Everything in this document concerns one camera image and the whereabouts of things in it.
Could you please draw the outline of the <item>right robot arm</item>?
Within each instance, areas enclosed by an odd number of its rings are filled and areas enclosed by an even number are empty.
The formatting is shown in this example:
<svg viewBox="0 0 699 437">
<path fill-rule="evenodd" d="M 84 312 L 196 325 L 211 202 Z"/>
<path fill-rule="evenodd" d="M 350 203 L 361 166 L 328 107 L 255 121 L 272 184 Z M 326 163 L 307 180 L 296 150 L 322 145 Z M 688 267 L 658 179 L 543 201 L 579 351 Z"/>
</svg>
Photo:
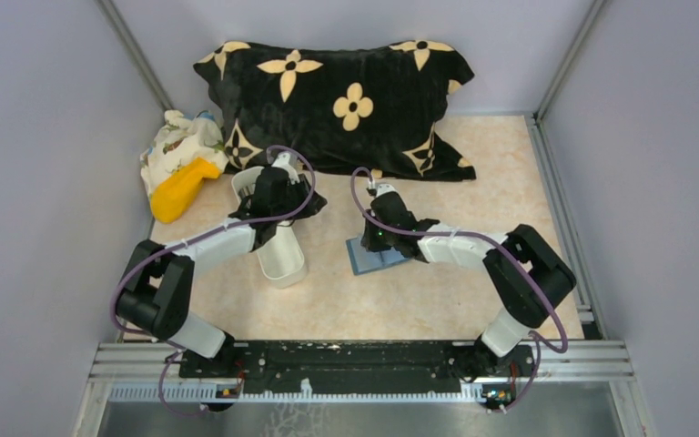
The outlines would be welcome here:
<svg viewBox="0 0 699 437">
<path fill-rule="evenodd" d="M 533 227 L 490 236 L 447 226 L 437 219 L 417 219 L 389 184 L 370 190 L 363 210 L 367 228 L 361 240 L 369 252 L 398 251 L 406 259 L 451 264 L 485 271 L 502 308 L 476 340 L 476 348 L 496 358 L 508 355 L 552 320 L 560 334 L 556 352 L 569 349 L 557 306 L 576 286 L 576 278 L 557 252 Z"/>
</svg>

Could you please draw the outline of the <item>blue leather card holder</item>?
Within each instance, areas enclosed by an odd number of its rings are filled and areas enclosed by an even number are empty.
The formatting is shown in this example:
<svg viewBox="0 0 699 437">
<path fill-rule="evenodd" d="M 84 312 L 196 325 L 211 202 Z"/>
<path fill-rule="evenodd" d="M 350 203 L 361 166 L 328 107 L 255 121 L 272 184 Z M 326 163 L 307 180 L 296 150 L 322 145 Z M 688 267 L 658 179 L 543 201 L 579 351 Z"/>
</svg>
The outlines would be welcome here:
<svg viewBox="0 0 699 437">
<path fill-rule="evenodd" d="M 361 246 L 360 237 L 347 239 L 345 245 L 354 276 L 390 269 L 410 261 L 396 249 L 385 249 L 380 252 L 368 251 Z"/>
</svg>

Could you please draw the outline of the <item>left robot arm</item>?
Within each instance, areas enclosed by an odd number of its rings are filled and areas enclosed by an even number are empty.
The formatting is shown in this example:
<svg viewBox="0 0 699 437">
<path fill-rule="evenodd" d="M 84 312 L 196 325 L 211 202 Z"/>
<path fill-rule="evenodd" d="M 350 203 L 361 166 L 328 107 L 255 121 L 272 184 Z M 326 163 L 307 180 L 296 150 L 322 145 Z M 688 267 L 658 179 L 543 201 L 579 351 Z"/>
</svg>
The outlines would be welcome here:
<svg viewBox="0 0 699 437">
<path fill-rule="evenodd" d="M 326 206 L 314 173 L 300 174 L 287 164 L 245 170 L 236 179 L 234 188 L 252 191 L 214 228 L 172 243 L 146 239 L 136 245 L 111 305 L 120 330 L 214 359 L 234 340 L 190 310 L 197 279 L 249 253 L 257 255 L 265 278 L 278 289 L 306 278 L 306 257 L 287 225 Z"/>
</svg>

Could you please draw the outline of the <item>white oblong plastic tray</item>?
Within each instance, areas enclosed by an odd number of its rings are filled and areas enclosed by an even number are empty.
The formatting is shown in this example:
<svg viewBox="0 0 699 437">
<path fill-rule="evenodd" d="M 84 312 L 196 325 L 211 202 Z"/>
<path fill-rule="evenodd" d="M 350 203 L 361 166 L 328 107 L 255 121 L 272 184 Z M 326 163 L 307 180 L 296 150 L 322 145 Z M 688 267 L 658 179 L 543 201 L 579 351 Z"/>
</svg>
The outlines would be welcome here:
<svg viewBox="0 0 699 437">
<path fill-rule="evenodd" d="M 245 169 L 231 179 L 239 204 L 254 193 L 256 180 L 263 167 Z M 277 225 L 275 235 L 255 251 L 264 276 L 277 289 L 285 289 L 304 280 L 308 266 L 303 251 L 291 226 Z"/>
</svg>

